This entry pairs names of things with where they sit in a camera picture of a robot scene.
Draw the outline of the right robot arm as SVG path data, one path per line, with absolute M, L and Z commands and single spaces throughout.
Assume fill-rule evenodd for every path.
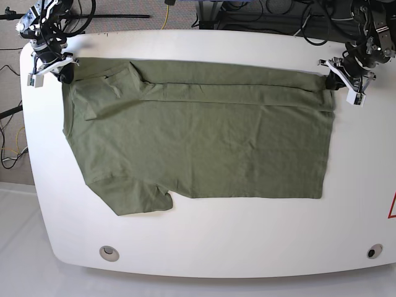
M 67 48 L 67 39 L 83 33 L 91 23 L 96 1 L 92 0 L 91 3 L 85 23 L 74 32 L 61 30 L 58 25 L 61 18 L 69 13 L 72 1 L 37 1 L 19 20 L 16 30 L 22 38 L 30 41 L 33 49 L 33 70 L 28 74 L 28 86 L 42 87 L 47 73 L 64 84 L 74 80 L 74 66 L 78 65 L 79 60 L 64 50 Z

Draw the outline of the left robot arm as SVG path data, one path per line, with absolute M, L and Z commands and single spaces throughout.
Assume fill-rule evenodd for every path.
M 306 35 L 308 22 L 315 17 L 311 12 L 314 6 L 327 24 L 327 38 L 316 43 Z M 322 59 L 318 64 L 330 69 L 326 80 L 329 90 L 346 87 L 362 96 L 370 81 L 376 79 L 372 69 L 395 58 L 395 1 L 352 1 L 350 15 L 358 26 L 357 35 L 344 31 L 328 11 L 329 7 L 330 1 L 309 1 L 300 18 L 299 32 L 313 46 L 326 44 L 332 30 L 347 39 L 339 58 Z

